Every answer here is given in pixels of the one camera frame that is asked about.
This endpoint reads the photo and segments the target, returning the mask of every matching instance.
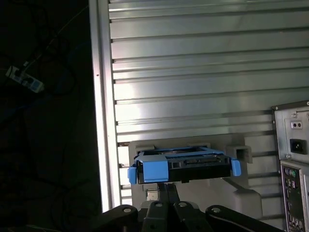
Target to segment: ribbed metal panel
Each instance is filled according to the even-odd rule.
[[[309,0],[111,0],[117,142],[243,133],[262,220],[282,224],[270,107],[308,98],[308,9]],[[127,147],[118,159],[127,203]]]

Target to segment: dark background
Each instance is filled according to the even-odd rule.
[[[36,2],[47,10],[50,24],[56,30],[88,5],[87,0]],[[35,27],[29,10],[25,6],[1,0],[0,17],[0,51],[13,57],[15,66],[21,67],[37,46]],[[100,211],[89,9],[76,17],[61,35],[70,42],[71,52],[67,58],[76,72],[79,88],[76,87],[71,94],[64,97],[40,100],[34,97],[31,106],[15,114],[22,99],[28,96],[23,91],[10,92],[10,88],[16,84],[8,81],[0,90],[0,148],[26,144],[29,149],[28,154],[19,151],[2,152],[0,155],[21,160],[26,166],[25,172],[37,170],[35,178],[31,175],[19,175],[25,187],[26,197],[23,203],[28,213],[28,224],[64,230],[63,226],[69,229],[71,225],[83,223],[90,215]],[[0,62],[0,69],[8,68],[4,59]],[[29,68],[27,73],[37,78],[37,65]],[[42,66],[40,78],[46,85],[52,85],[57,83],[64,73],[64,67],[57,62],[50,62]],[[0,70],[0,86],[5,80],[5,71]],[[67,75],[65,85],[70,85],[70,81],[72,79]],[[5,119],[12,115],[15,116],[14,119],[5,122]],[[25,121],[26,133],[23,133],[20,127],[22,118]],[[54,185],[61,183],[66,188],[79,182],[83,184],[76,185],[69,191],[65,188],[56,189],[53,184],[44,183],[46,180]],[[70,208],[69,215],[64,213],[63,201],[66,207]],[[31,228],[12,229],[16,232],[38,231]]]

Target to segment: metal plate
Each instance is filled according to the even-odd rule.
[[[275,155],[270,107],[308,97],[308,0],[89,2],[109,207],[121,203],[127,163],[117,143],[242,133],[256,137],[253,155]]]
[[[291,151],[290,140],[299,139],[309,141],[309,106],[275,111],[276,130],[278,137],[279,156],[281,160],[291,158],[293,160],[309,163],[309,155],[297,154]],[[291,124],[301,123],[301,127],[294,129]]]

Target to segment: port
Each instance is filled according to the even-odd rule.
[[[291,152],[306,155],[307,154],[307,142],[301,139],[290,139]]]
[[[291,175],[292,175],[292,177],[296,177],[296,172],[294,170],[292,170]]]
[[[201,159],[188,159],[184,161],[185,165],[190,165],[190,164],[203,164],[203,163],[220,163],[221,159],[217,156],[213,157],[204,157]]]
[[[173,163],[173,168],[180,168],[180,162]]]
[[[291,122],[292,129],[303,129],[303,124],[301,121]]]

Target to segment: power connector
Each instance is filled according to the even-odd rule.
[[[35,79],[34,77],[24,73],[21,76],[16,75],[18,73],[19,68],[15,66],[11,66],[6,72],[6,76],[21,84],[22,86],[30,89],[32,92],[39,93],[44,90],[44,84]]]

